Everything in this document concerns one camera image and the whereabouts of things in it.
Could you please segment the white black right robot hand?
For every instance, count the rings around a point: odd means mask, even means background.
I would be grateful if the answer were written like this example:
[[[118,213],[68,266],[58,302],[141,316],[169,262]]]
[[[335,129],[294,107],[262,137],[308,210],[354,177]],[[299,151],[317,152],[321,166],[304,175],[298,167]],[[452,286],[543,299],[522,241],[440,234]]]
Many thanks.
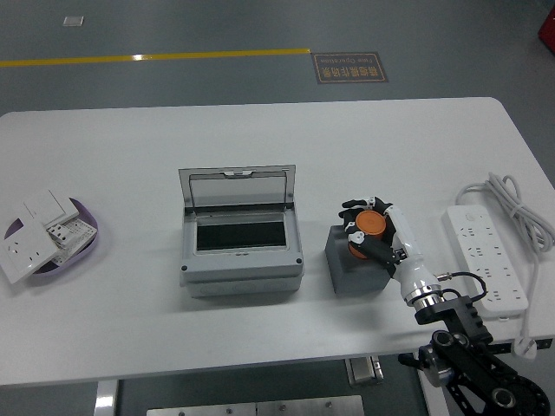
[[[407,219],[397,205],[378,197],[342,203],[339,217],[352,253],[375,260],[401,285],[404,302],[416,311],[442,302],[441,286],[425,266]]]

